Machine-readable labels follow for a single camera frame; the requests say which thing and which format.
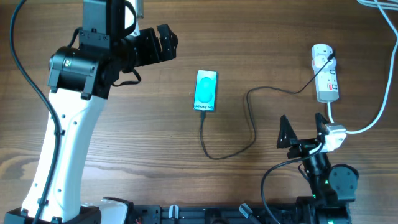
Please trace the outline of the blue screen smartphone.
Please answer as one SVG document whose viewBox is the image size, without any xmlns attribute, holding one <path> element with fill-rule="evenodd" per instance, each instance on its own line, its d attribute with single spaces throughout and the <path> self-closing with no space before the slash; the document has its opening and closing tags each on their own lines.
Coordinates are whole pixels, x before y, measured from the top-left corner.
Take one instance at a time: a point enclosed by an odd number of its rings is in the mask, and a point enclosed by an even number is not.
<svg viewBox="0 0 398 224">
<path fill-rule="evenodd" d="M 218 73 L 211 70 L 197 71 L 193 109 L 214 111 L 216 104 Z"/>
</svg>

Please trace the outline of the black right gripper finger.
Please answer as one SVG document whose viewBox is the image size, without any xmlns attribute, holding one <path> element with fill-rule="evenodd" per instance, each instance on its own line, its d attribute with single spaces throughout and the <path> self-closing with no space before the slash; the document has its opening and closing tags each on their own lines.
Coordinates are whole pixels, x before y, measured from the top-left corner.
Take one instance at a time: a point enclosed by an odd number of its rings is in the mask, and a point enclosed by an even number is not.
<svg viewBox="0 0 398 224">
<path fill-rule="evenodd" d="M 299 140 L 290 125 L 286 115 L 280 117 L 280 130 L 277 139 L 277 148 L 288 148 L 295 146 L 299 143 Z"/>
<path fill-rule="evenodd" d="M 328 121 L 321 113 L 315 114 L 315 124 L 316 124 L 318 135 L 326 135 L 325 125 L 328 124 Z"/>
</svg>

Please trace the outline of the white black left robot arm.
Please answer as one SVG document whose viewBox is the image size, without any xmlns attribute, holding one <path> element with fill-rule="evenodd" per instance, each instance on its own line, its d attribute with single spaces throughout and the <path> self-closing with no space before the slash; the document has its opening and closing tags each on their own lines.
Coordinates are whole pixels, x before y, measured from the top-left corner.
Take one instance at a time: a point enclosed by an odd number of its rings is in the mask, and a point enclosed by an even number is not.
<svg viewBox="0 0 398 224">
<path fill-rule="evenodd" d="M 49 60 L 50 92 L 41 100 L 49 111 L 33 183 L 22 206 L 6 223 L 137 223 L 127 200 L 81 201 L 81 180 L 90 140 L 122 73 L 173 60 L 178 37 L 167 24 L 140 29 L 141 13 L 131 1 L 85 1 L 83 24 L 68 45 Z"/>
</svg>

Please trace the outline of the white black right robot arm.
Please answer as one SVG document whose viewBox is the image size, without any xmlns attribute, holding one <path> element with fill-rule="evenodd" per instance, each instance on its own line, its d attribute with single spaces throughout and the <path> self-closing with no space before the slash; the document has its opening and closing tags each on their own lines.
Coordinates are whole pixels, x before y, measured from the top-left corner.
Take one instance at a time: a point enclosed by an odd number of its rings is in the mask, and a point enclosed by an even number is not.
<svg viewBox="0 0 398 224">
<path fill-rule="evenodd" d="M 308 182 L 312 194 L 297 197 L 286 205 L 264 204 L 264 223 L 351 223 L 349 204 L 356 200 L 359 172 L 347 164 L 331 165 L 328 153 L 339 148 L 346 138 L 341 124 L 328 122 L 320 113 L 315 115 L 317 136 L 299 139 L 288 118 L 280 118 L 277 148 L 289 149 L 287 161 L 271 167 L 263 177 L 283 166 L 298 163 L 299 171 Z"/>
</svg>

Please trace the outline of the white power strip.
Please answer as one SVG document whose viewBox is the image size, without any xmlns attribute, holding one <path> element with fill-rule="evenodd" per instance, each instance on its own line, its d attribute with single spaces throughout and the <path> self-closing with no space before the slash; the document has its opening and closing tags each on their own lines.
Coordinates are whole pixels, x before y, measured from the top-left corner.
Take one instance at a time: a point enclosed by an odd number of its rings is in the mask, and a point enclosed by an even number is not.
<svg viewBox="0 0 398 224">
<path fill-rule="evenodd" d="M 327 44 L 312 47 L 312 68 L 315 76 L 317 101 L 331 103 L 339 99 L 335 51 Z"/>
</svg>

